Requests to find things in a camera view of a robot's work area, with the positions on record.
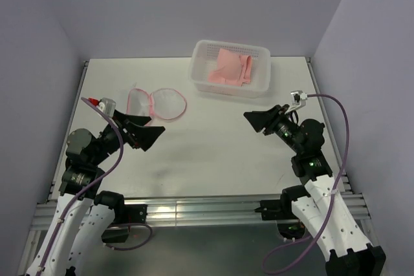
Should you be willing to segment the pink bra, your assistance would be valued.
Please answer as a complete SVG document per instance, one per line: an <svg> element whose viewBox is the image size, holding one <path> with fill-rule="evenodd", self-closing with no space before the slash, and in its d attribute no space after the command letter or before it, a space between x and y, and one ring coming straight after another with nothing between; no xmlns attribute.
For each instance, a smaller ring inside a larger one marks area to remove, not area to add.
<svg viewBox="0 0 414 276"><path fill-rule="evenodd" d="M241 87L250 84L252 57L221 48L216 69L208 75L208 82Z"/></svg>

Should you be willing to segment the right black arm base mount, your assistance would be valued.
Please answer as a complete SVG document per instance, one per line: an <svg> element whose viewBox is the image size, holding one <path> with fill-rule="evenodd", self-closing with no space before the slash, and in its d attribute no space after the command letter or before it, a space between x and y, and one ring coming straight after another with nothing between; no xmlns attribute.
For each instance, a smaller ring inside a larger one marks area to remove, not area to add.
<svg viewBox="0 0 414 276"><path fill-rule="evenodd" d="M283 207L281 200L261 200L254 212L261 215L262 221L275 221L279 236L285 242L301 239L307 233L302 222Z"/></svg>

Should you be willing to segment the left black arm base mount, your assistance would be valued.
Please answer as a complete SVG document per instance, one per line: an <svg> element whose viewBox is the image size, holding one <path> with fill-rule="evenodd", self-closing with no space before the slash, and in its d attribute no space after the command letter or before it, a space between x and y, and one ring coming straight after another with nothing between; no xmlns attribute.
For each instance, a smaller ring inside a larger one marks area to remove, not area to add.
<svg viewBox="0 0 414 276"><path fill-rule="evenodd" d="M133 227L143 227L149 230L149 237L153 230L146 224L147 205L126 205L115 218L111 225L102 234L102 242L105 244L124 243Z"/></svg>

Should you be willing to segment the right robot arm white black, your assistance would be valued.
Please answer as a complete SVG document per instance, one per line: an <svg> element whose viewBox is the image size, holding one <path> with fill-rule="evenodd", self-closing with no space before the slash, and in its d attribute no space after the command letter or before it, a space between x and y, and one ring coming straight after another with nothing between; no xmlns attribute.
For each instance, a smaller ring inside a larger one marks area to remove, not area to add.
<svg viewBox="0 0 414 276"><path fill-rule="evenodd" d="M255 132L275 134L295 153L291 159L301 184L283 190L277 213L300 220L325 258L327 275L380 275L386 254L360 229L337 189L321 147L324 124L306 119L293 122L288 105L245 112Z"/></svg>

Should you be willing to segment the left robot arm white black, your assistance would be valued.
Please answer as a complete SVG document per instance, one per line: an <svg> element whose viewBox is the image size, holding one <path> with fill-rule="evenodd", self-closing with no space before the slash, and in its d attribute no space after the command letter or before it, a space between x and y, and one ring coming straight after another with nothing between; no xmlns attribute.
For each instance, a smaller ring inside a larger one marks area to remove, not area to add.
<svg viewBox="0 0 414 276"><path fill-rule="evenodd" d="M67 140L66 170L52 222L27 275L81 275L84 260L111 224L125 219L124 196L100 191L99 165L124 145L147 151L165 131L147 116L114 111L99 136L76 129Z"/></svg>

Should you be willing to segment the white mesh laundry bag pink zipper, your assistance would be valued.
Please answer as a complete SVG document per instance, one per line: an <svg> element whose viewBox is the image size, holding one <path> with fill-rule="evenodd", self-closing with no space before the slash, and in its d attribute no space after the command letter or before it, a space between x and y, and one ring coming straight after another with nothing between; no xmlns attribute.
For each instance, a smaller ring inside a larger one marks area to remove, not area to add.
<svg viewBox="0 0 414 276"><path fill-rule="evenodd" d="M157 89L151 93L142 89L131 89L127 98L127 114L134 116L171 121L181 117L186 108L186 98L170 88Z"/></svg>

